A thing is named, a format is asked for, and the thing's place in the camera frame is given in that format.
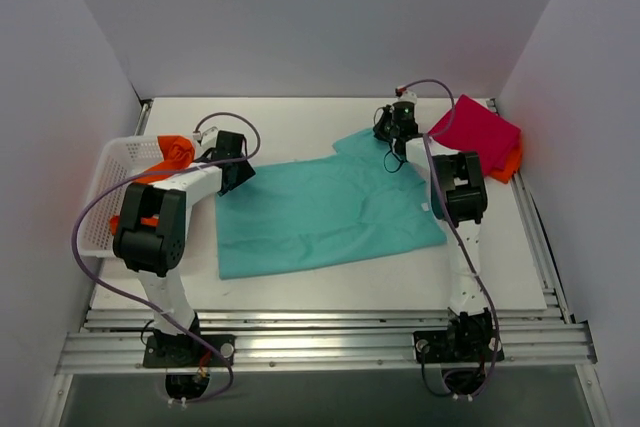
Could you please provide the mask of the teal t-shirt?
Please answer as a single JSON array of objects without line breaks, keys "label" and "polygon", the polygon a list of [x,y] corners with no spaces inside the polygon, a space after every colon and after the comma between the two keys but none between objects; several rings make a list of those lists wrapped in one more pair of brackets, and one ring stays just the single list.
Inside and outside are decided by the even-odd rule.
[{"label": "teal t-shirt", "polygon": [[445,243],[412,168],[390,173],[387,147],[362,130],[328,157],[257,168],[216,202],[219,276],[278,275]]}]

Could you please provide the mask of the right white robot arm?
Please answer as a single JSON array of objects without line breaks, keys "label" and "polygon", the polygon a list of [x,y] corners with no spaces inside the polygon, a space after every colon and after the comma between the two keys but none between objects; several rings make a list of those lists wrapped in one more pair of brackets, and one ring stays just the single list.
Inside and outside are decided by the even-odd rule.
[{"label": "right white robot arm", "polygon": [[373,133],[426,182],[429,209],[446,234],[450,317],[444,347],[464,360],[494,343],[494,307],[480,278],[481,222],[488,195],[478,154],[445,147],[421,133],[416,105],[412,92],[401,94],[381,108]]}]

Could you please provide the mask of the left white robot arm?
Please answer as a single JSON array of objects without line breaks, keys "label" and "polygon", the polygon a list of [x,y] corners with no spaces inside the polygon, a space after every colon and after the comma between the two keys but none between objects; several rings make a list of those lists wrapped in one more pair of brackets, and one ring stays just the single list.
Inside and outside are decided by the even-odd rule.
[{"label": "left white robot arm", "polygon": [[113,251],[137,274],[147,300],[160,308],[153,338],[179,366],[202,352],[199,320],[190,306],[178,265],[183,257],[192,208],[223,196],[255,175],[241,133],[212,128],[198,140],[157,138],[162,161],[129,184],[120,213],[110,220]]}]

